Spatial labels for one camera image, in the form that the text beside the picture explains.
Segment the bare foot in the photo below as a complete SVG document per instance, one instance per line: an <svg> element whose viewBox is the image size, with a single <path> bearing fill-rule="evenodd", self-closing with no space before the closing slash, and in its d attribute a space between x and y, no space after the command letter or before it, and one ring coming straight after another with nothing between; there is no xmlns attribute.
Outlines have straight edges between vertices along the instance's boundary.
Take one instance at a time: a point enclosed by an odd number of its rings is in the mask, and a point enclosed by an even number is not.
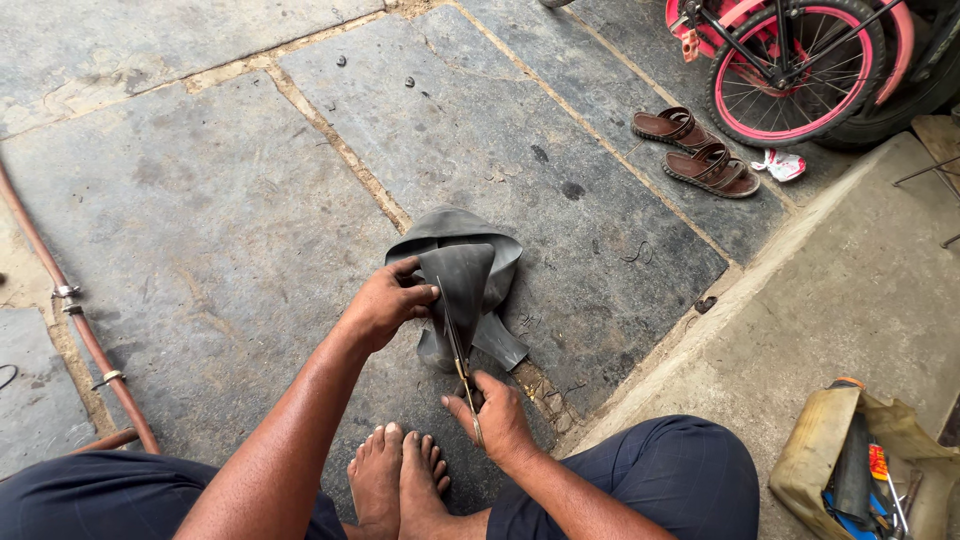
<svg viewBox="0 0 960 540"><path fill-rule="evenodd" d="M400 538L423 539L445 536L454 525L440 495L450 485L446 463L433 437L416 431L403 439L403 467L400 469Z"/></svg>
<svg viewBox="0 0 960 540"><path fill-rule="evenodd" d="M357 528L351 539L394 540L400 530L400 464L403 430L396 422L373 434L357 449L347 466L347 478L357 512Z"/></svg>

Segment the scissors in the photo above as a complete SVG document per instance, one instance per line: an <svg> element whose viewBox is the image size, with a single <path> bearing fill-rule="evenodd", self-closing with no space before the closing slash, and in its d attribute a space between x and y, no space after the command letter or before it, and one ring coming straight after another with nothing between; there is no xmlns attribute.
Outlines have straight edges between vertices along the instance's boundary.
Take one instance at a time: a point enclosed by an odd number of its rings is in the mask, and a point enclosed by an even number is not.
<svg viewBox="0 0 960 540"><path fill-rule="evenodd" d="M457 335L454 329L453 319L450 318L450 310L446 306L446 294L444 293L444 285L440 283L440 276L437 276L437 286L440 288L440 294L444 298L444 332L450 340L450 346L453 348L453 364L457 366L457 374L460 375L460 380L464 383L464 388L467 390L467 404L470 407L470 416L473 417L473 431L476 434L477 446L480 447L480 450L486 452L487 447L483 442L483 432L480 431L480 421L477 419L477 411L473 406L473 397L468 381L468 377L470 376L468 358L467 355L464 354L464 347L463 343L460 342L460 336Z"/></svg>

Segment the black tire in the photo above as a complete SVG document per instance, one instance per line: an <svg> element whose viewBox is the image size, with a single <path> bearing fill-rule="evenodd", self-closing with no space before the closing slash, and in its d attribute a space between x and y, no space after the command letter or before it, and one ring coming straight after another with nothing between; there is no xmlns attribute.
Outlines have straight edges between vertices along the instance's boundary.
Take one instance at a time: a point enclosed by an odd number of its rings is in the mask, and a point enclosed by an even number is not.
<svg viewBox="0 0 960 540"><path fill-rule="evenodd" d="M540 3L547 8L562 8L571 2L573 2L573 0L540 0Z"/></svg>
<svg viewBox="0 0 960 540"><path fill-rule="evenodd" d="M937 110L960 88L960 39L950 45L928 79L913 85L903 81L900 86L870 118L855 114L813 142L831 150L864 150L909 128L914 116Z"/></svg>
<svg viewBox="0 0 960 540"><path fill-rule="evenodd" d="M860 0L796 0L791 4L792 7L797 9L809 8L814 6L829 7L839 10L841 12L848 13L853 16L857 21L863 22L867 20L870 15L874 12L869 7L867 7ZM734 39L740 40L741 37L750 33L755 26L760 25L765 22L771 16L774 16L777 12L776 7L771 6L765 10L755 13L749 19L746 20L742 25L740 25L736 30L733 31L732 35ZM808 141L815 137L824 136L831 129L842 124L847 118L852 116L855 112L860 110L860 107L866 101L867 97L871 95L874 87L876 86L876 79L879 77L879 73L882 70L885 56L885 50L883 46L883 29L880 26L878 21L874 21L872 24L867 26L867 35L870 39L870 43L873 47L873 65L870 66L870 69L867 73L867 81L860 88L858 94L854 96L853 100L849 105L847 105L843 110L841 110L836 117L829 120L823 126L813 130L809 133L786 137L778 138L776 140L756 138L753 136L745 135L734 129L732 126L727 124L723 120L723 117L720 114L719 109L717 108L716 95L713 91L716 86L717 78L720 76L720 67L723 65L727 55L733 54L732 47L726 41L717 51L716 56L713 59L713 63L710 65L710 70L708 72L707 78L707 104L708 111L710 114L713 123L720 128L725 134L730 138L747 144L749 146L756 147L769 147L769 146L789 146L792 144L799 144L801 142Z"/></svg>

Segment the sandal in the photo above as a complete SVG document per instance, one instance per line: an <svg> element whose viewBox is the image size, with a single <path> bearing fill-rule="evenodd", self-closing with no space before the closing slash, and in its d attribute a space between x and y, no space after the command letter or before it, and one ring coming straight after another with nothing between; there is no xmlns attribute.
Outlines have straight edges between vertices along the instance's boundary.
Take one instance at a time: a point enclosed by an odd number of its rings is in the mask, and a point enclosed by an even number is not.
<svg viewBox="0 0 960 540"><path fill-rule="evenodd" d="M731 159L730 149L722 142L704 146L693 157L667 152L663 156L663 171L728 199L749 197L760 188L757 177L747 170L743 161Z"/></svg>
<svg viewBox="0 0 960 540"><path fill-rule="evenodd" d="M720 142L716 135L697 125L686 107L671 107L656 116L637 112L630 122L630 131L644 138L676 144L690 154L708 144Z"/></svg>

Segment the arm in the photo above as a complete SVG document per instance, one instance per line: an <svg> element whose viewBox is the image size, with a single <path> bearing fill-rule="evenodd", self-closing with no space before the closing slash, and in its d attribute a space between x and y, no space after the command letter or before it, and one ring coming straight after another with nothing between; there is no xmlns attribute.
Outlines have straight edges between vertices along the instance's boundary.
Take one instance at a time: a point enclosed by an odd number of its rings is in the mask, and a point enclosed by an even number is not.
<svg viewBox="0 0 960 540"><path fill-rule="evenodd" d="M380 268L267 417L204 490L176 538L296 538L306 533L333 434L367 357L404 321L425 317L437 287L401 286L416 257Z"/></svg>
<svg viewBox="0 0 960 540"><path fill-rule="evenodd" d="M477 389L483 392L477 417L487 454L543 506L569 538L676 540L662 527L541 450L534 442L515 388L482 371L473 372L473 378ZM443 396L442 401L473 438L473 420L467 404L456 396Z"/></svg>

